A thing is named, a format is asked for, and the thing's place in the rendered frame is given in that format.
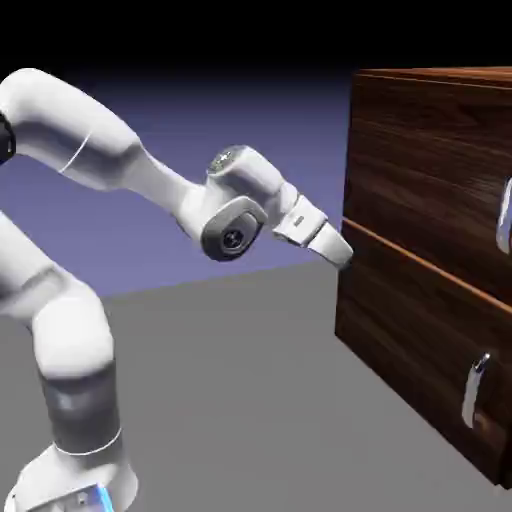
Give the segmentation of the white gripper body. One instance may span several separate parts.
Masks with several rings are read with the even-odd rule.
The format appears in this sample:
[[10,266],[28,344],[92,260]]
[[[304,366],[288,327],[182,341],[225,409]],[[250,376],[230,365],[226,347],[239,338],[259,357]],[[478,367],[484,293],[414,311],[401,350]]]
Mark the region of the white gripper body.
[[354,254],[349,243],[329,222],[323,224],[307,248],[337,269],[346,268]]

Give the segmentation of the dark wood cabinet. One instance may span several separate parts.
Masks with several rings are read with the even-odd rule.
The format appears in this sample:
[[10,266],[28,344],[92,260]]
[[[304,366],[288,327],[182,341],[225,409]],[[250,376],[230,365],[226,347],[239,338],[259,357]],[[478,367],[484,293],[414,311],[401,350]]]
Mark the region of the dark wood cabinet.
[[352,79],[337,337],[512,491],[512,66]]

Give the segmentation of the dark wood cabinet door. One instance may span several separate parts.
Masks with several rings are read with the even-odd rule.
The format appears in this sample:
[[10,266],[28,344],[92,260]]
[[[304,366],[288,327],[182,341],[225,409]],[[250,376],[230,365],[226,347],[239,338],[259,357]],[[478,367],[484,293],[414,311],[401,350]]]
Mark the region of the dark wood cabinet door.
[[496,244],[512,177],[512,71],[364,70],[352,82],[346,215],[512,305]]
[[[336,335],[488,480],[512,489],[512,310],[349,223],[342,232],[355,254],[339,275]],[[465,385],[485,352],[470,429]]]

